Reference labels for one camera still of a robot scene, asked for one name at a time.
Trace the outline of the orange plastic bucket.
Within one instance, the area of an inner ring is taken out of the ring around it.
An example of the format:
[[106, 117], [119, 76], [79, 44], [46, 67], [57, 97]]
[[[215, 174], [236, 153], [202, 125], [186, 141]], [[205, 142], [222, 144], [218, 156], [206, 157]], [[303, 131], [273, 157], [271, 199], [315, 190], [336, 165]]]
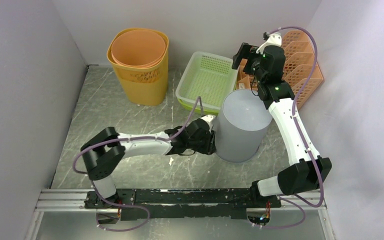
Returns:
[[162, 60], [166, 50], [166, 41], [156, 31], [127, 29], [112, 41], [109, 55], [121, 66], [150, 68]]

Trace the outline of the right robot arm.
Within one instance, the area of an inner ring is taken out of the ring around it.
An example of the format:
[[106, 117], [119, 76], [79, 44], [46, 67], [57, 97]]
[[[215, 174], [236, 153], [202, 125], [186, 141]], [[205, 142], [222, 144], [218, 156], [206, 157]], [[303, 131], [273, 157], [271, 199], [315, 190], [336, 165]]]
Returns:
[[276, 176], [252, 183], [250, 202], [262, 207], [269, 196], [295, 195], [312, 190], [324, 190], [324, 180], [332, 168], [328, 157], [322, 157], [306, 133], [291, 86], [282, 79], [286, 61], [280, 46], [268, 45], [259, 52], [257, 46], [243, 42], [233, 56], [232, 69], [243, 59], [243, 71], [257, 82], [257, 96], [275, 120], [288, 154], [289, 167]]

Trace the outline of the large grey plastic bucket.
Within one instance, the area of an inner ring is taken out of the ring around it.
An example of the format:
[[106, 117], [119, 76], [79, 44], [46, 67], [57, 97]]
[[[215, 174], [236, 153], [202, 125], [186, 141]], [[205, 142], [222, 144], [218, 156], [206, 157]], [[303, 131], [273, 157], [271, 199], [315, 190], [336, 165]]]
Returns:
[[224, 99], [214, 124], [216, 155], [229, 163], [255, 156], [273, 117], [250, 89], [238, 89]]

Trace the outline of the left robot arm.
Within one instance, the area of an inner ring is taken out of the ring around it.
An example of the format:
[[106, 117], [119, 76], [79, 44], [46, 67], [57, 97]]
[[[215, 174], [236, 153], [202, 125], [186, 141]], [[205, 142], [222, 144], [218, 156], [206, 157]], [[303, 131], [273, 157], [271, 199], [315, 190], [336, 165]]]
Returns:
[[119, 200], [112, 172], [122, 159], [142, 155], [180, 155], [191, 150], [193, 154], [215, 153], [214, 115], [204, 115], [187, 126], [151, 134], [126, 134], [107, 127], [81, 148], [86, 174], [98, 191], [98, 201], [106, 208], [114, 207]]

